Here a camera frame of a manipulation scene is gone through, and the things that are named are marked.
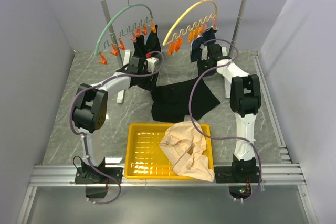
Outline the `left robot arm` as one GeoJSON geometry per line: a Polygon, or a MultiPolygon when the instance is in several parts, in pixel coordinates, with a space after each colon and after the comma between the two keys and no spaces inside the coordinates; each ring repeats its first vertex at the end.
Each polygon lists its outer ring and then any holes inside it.
{"type": "Polygon", "coordinates": [[[151,88],[151,82],[161,67],[160,60],[151,53],[144,58],[134,55],[128,64],[111,77],[91,85],[83,83],[78,87],[70,108],[69,123],[72,132],[81,137],[81,166],[92,182],[102,182],[107,173],[98,131],[106,120],[108,99],[132,86],[151,88]]]}

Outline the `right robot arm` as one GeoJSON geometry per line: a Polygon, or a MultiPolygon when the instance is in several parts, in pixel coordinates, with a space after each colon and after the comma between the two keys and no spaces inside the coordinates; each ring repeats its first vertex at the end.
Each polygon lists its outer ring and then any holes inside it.
{"type": "Polygon", "coordinates": [[[217,71],[224,77],[225,96],[236,119],[236,147],[230,175],[237,182],[250,179],[256,183],[261,177],[257,166],[260,157],[254,149],[255,121],[261,107],[259,77],[243,71],[229,56],[223,55],[222,47],[215,40],[210,40],[206,48],[207,55],[201,56],[201,61],[211,59],[216,65],[207,67],[205,73],[217,71]]]}

